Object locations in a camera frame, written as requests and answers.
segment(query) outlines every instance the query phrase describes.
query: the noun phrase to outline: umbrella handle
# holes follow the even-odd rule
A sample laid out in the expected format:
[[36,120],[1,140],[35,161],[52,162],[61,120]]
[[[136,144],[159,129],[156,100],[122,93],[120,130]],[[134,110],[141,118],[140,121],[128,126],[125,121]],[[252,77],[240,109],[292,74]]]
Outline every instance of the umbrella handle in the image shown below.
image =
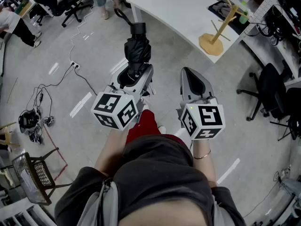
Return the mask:
[[127,17],[127,16],[126,16],[119,8],[114,9],[114,11],[115,11],[116,15],[117,15],[118,17],[123,18],[123,19],[127,22],[128,25],[133,26],[133,24],[132,24],[131,21],[128,19],[128,17]]

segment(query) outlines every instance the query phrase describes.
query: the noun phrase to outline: wooden stand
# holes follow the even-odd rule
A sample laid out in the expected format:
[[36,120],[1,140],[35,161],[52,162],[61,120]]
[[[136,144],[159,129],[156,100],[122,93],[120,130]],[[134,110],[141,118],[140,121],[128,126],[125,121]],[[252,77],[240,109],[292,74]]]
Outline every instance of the wooden stand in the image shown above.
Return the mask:
[[230,4],[230,2],[229,2],[229,5],[231,7],[231,11],[229,12],[228,16],[226,17],[225,21],[223,22],[223,24],[221,25],[219,30],[217,30],[214,22],[211,20],[214,28],[216,29],[216,35],[204,33],[202,36],[200,36],[198,38],[198,43],[199,43],[200,47],[207,54],[219,56],[224,51],[224,48],[222,46],[222,41],[220,41],[218,39],[219,36],[222,36],[225,39],[230,41],[230,39],[228,39],[227,37],[222,35],[222,31],[226,28],[226,26],[228,25],[229,22],[231,22],[233,19],[236,18],[236,16],[234,16],[235,13],[239,13],[239,12],[237,12],[238,5],[235,4],[232,6]]

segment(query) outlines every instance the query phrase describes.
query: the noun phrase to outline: white cable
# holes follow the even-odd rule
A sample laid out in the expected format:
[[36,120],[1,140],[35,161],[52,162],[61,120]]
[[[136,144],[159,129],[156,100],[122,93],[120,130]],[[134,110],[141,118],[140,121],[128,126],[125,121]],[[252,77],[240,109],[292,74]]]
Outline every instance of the white cable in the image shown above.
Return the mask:
[[[79,28],[80,28],[82,25],[84,25],[84,24],[87,23],[86,17],[93,13],[93,11],[92,11],[92,8],[93,8],[93,7],[94,7],[94,5],[93,5],[92,7],[90,7],[91,13],[87,14],[86,16],[84,16],[84,20],[85,20],[85,21],[84,21],[83,23],[81,23],[80,25],[77,26],[77,31],[79,31]],[[72,39],[73,39],[74,37],[76,37],[77,35],[79,35],[79,34],[80,34],[80,31],[79,31],[77,34],[73,35],[73,36],[70,38],[71,43],[72,43],[72,48],[71,48],[71,50],[70,50],[70,52],[69,52],[69,61],[70,61],[70,63],[72,62],[72,61],[71,61],[71,52],[72,52],[72,50],[73,50],[73,48],[74,48],[74,43],[73,43],[73,40],[72,40]]]

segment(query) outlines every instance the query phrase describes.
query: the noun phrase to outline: gray floor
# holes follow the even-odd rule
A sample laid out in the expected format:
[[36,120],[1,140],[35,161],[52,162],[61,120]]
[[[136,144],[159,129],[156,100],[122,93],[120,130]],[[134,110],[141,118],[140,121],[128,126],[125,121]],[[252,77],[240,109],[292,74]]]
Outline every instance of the gray floor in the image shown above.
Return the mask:
[[[109,82],[109,70],[124,58],[123,46],[130,37],[127,24],[113,14],[111,3],[108,2],[108,6],[111,17],[107,21],[103,21],[97,9],[93,9],[94,13],[87,17],[87,24],[80,29],[81,34],[74,39],[75,48],[71,53],[71,59],[81,66],[79,73],[88,79],[96,91],[101,91]],[[81,16],[88,13],[88,9],[84,10]],[[131,10],[125,10],[125,13],[132,19]],[[156,120],[167,128],[169,134],[180,128],[175,109],[179,107],[181,100],[179,75],[182,67],[197,70],[211,82],[226,117],[226,129],[210,142],[217,177],[221,177],[237,158],[240,159],[240,164],[222,182],[222,186],[231,190],[238,210],[243,216],[246,215],[273,187],[273,175],[276,171],[292,164],[291,177],[295,178],[300,168],[297,142],[291,142],[290,137],[277,142],[277,137],[283,133],[282,128],[271,125],[269,119],[260,113],[253,122],[246,121],[256,100],[248,95],[238,96],[236,89],[255,90],[254,81],[248,73],[257,72],[258,63],[239,44],[231,47],[213,64],[161,22],[144,13],[143,19],[147,23],[147,37],[152,46],[151,63],[155,69],[153,84],[157,94],[151,98],[151,110],[155,113]],[[59,82],[70,66],[70,37],[76,34],[79,24],[73,19],[63,28],[60,25],[62,20],[63,17],[45,18],[41,27],[42,43],[36,49],[26,46],[16,36],[12,36],[8,42],[0,102],[1,124],[17,121],[19,114],[26,108],[33,88],[40,83]],[[86,34],[90,37],[84,40],[83,36]],[[48,72],[55,63],[59,64],[59,68],[53,75],[49,75]],[[16,78],[18,80],[7,103]],[[69,115],[89,91],[91,89],[86,82],[73,71],[58,87],[49,87],[53,99],[51,114],[55,117],[55,125],[48,128],[48,132],[68,163],[57,183],[69,183],[80,168],[93,166],[106,141],[108,130],[101,128],[89,112],[94,96],[74,118]],[[28,109],[31,109],[32,104],[33,101],[29,103]],[[42,102],[43,116],[48,115],[49,106],[50,101],[45,94]],[[53,149],[45,133],[44,145],[33,144],[18,128],[16,135],[21,148],[31,156],[40,156]],[[64,165],[57,153],[51,155],[47,164],[54,176]],[[66,188],[57,189],[52,195],[53,203],[48,207],[51,213],[65,190]],[[269,217],[274,217],[277,214],[274,208],[280,209],[279,201],[283,202],[287,198],[285,191],[276,186],[264,203],[245,218],[247,224],[250,225],[259,218],[268,220]]]

